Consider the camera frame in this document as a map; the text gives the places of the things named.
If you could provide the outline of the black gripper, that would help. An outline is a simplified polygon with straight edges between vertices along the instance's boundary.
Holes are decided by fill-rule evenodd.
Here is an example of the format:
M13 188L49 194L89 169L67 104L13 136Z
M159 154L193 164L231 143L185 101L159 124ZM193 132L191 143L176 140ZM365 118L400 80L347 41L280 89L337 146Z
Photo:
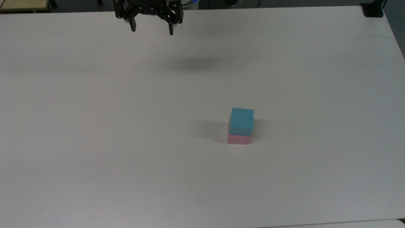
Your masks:
M184 12L180 0L114 0L113 7L117 19L129 23L131 31L136 31L135 17L139 14L158 16L168 23L169 34L174 27L183 23Z

